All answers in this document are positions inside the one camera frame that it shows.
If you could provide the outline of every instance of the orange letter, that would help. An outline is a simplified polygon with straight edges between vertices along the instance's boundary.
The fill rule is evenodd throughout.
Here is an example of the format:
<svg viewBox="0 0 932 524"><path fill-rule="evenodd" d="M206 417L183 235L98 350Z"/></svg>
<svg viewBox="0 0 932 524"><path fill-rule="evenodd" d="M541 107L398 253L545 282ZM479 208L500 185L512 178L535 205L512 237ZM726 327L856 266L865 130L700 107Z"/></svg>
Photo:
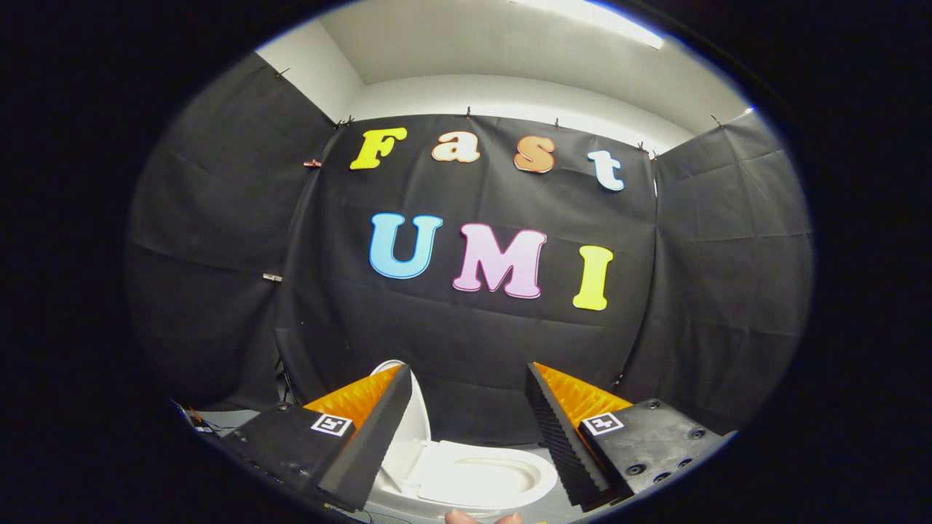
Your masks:
<svg viewBox="0 0 932 524"><path fill-rule="evenodd" d="M554 168L554 141L540 136L526 136L518 141L514 166L521 171L548 172Z"/></svg>

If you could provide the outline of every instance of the toilet lid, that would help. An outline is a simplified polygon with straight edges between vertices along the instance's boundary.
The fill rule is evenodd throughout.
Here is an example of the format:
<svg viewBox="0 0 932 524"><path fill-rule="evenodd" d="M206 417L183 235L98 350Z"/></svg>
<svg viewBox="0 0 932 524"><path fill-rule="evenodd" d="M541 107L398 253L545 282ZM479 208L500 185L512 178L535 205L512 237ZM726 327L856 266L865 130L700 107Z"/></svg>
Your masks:
<svg viewBox="0 0 932 524"><path fill-rule="evenodd" d="M402 364L400 360L389 360L376 367L372 374ZM401 421L398 422L398 428L385 452L381 466L382 471L398 489L404 489L404 480L414 470L425 443L430 442L431 421L427 418L427 407L424 405L424 396L420 392L418 380L414 373L411 373L411 399Z"/></svg>
<svg viewBox="0 0 932 524"><path fill-rule="evenodd" d="M369 374L371 377L376 373L391 369L398 365L404 365L400 360L387 360L378 365L376 369ZM431 441L431 420L427 417L427 406L424 404L424 395L420 392L418 379L411 371L411 400L408 401L407 409L404 411L401 421L398 423L398 429L395 432L395 438L399 435L402 438L414 438L424 442Z"/></svg>

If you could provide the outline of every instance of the pink letter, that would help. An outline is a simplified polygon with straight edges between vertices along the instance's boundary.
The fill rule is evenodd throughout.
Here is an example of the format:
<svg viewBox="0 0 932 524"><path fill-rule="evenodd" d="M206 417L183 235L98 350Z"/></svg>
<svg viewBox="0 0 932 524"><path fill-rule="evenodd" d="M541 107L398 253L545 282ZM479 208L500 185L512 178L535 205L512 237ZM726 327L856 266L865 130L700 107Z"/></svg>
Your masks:
<svg viewBox="0 0 932 524"><path fill-rule="evenodd" d="M459 230L466 237L466 253L463 254L463 271L453 281L453 287L460 291L479 291L482 283L477 277L482 264L489 291L499 289L510 271L512 279L505 284L505 295L517 298L541 295L541 288L537 286L537 262L547 235L523 229L502 253L489 226L464 224Z"/></svg>

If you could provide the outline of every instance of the blue letter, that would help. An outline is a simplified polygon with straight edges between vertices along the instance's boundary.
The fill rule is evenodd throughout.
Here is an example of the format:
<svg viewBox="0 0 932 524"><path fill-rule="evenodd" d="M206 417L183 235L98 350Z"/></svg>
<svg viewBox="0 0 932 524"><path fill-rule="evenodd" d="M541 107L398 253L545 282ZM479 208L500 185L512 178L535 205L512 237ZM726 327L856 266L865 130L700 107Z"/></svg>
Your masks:
<svg viewBox="0 0 932 524"><path fill-rule="evenodd" d="M424 272L431 263L433 249L433 232L444 221L436 216L421 214L412 220L418 228L418 239L414 244L414 255L407 262L395 260L392 252L395 248L395 234L404 223L404 217L397 213L379 213L373 215L372 223L376 229L372 232L372 245L369 247L369 263L380 274L393 279L411 279Z"/></svg>
<svg viewBox="0 0 932 524"><path fill-rule="evenodd" d="M589 159L596 163L596 180L611 191L624 189L624 182L615 178L615 170L621 169L622 164L611 157L608 151L593 151Z"/></svg>

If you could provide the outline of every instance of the black fabric backdrop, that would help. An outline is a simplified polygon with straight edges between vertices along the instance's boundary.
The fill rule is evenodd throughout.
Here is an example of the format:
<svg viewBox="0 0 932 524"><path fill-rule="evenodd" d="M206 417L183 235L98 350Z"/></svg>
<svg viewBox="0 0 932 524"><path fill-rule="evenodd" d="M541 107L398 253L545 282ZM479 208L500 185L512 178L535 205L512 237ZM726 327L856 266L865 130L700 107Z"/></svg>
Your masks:
<svg viewBox="0 0 932 524"><path fill-rule="evenodd" d="M375 169L351 171L363 132L393 127L407 137ZM448 131L476 134L480 159L433 159ZM548 173L513 164L530 134L555 142ZM586 154L599 149L622 163L621 192L596 181ZM312 158L323 167L303 167ZM413 251L414 216L443 218L426 271L396 280L372 269L376 213L405 217L399 260ZM724 433L763 402L802 332L806 216L787 153L755 114L655 162L509 118L392 117L334 131L252 55L182 112L147 165L130 217L130 302L170 393L199 407L274 402L277 354L300 402L399 358L418 375L435 439L533 442L523 370L538 360L606 389L624 371L617 394L659 396ZM547 235L540 297L452 287L467 222L491 225L502 249L521 229ZM614 254L602 311L572 306L585 244Z"/></svg>
<svg viewBox="0 0 932 524"><path fill-rule="evenodd" d="M927 236L930 186L928 178L889 183L878 172L927 169L928 131L915 113L927 102L928 75L922 61L897 51L900 35L920 45L928 39L930 6L913 4L904 16L882 4L726 1L708 9L650 1L699 37L640 3L611 3L637 9L727 66L751 100L782 118L813 206L820 278L814 316L779 397L708 465L636 511L602 520L922 521L922 468L903 475L894 465L925 452L916 438L921 418L901 407L911 399L921 407L924 398L923 352L916 349L927 307L911 284L927 274L928 252L916 239ZM20 405L56 407L52 416L12 411L16 427L32 431L14 434L11 520L84 513L99 522L139 515L306 522L175 423L135 356L125 292L113 275L131 185L181 94L240 49L320 8L291 1L109 4L32 3L11 25L26 54L13 54L23 67L16 68L20 81L8 83L16 101L10 121L17 122L8 137L31 167L13 170L24 184L11 199L17 226L8 257L17 300L9 375ZM278 11L286 13L271 17L278 25L260 25ZM863 37L866 21L878 31ZM69 161L64 171L62 159ZM801 474L806 464L828 467ZM888 470L899 482L863 475Z"/></svg>
<svg viewBox="0 0 932 524"><path fill-rule="evenodd" d="M407 137L375 169L351 171L368 130L405 127ZM469 131L481 157L471 163L431 156L437 137ZM551 138L556 165L543 174L514 166L524 136ZM608 150L622 163L625 183L614 193L596 181L586 154ZM301 354L318 372L289 369L293 382L318 379L331 390L367 375L384 360L408 362L425 395L437 439L512 444L539 435L524 397L525 362L537 360L602 387L624 366L650 289L653 195L648 155L589 133L510 118L391 117L340 129L317 186L294 228L280 293L280 351L290 364ZM378 274L369 264L376 213L398 213L395 254L410 258L411 220L432 214L431 264L409 280ZM491 225L505 249L521 229L547 235L541 248L541 296L522 299L499 288L456 290L465 239L459 227ZM610 249L602 311L572 305L579 292L579 248ZM320 314L330 304L329 314Z"/></svg>
<svg viewBox="0 0 932 524"><path fill-rule="evenodd" d="M130 208L127 287L137 335L180 402L276 402L270 314L288 226L333 123L256 54L182 110Z"/></svg>
<svg viewBox="0 0 932 524"><path fill-rule="evenodd" d="M805 197L756 112L655 166L650 305L617 393L664 398L731 431L775 388L805 327L815 277Z"/></svg>

